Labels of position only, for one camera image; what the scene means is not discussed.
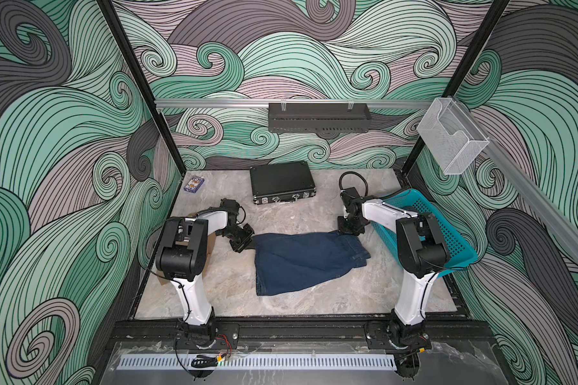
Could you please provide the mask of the dark blue denim skirt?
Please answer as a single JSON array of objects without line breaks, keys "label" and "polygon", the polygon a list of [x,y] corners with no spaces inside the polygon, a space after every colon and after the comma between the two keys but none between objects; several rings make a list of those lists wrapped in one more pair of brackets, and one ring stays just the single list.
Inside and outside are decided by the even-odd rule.
[{"label": "dark blue denim skirt", "polygon": [[367,266],[359,238],[339,231],[253,237],[255,290],[260,297],[305,290]]}]

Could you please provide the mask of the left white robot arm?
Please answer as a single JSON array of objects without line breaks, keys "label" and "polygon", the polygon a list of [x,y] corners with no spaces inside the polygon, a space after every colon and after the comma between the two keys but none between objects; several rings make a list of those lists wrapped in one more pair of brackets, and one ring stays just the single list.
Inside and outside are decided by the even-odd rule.
[{"label": "left white robot arm", "polygon": [[217,340],[215,311],[202,281],[210,240],[221,236],[235,253],[249,248],[255,231],[239,220],[243,208],[224,198],[220,206],[169,218],[162,229],[155,264],[157,275],[171,283],[182,307],[180,328],[197,345]]}]

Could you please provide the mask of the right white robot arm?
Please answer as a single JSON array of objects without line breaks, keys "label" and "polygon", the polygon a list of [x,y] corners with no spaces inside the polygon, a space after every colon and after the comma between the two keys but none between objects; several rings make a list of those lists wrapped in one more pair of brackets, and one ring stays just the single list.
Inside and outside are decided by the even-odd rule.
[{"label": "right white robot arm", "polygon": [[416,213],[375,197],[361,197],[354,188],[342,189],[340,198],[345,214],[337,223],[343,234],[360,235],[371,223],[396,234],[403,281],[387,334],[393,347],[425,351],[430,341],[424,335],[424,307],[433,282],[451,259],[437,218],[433,213]]}]

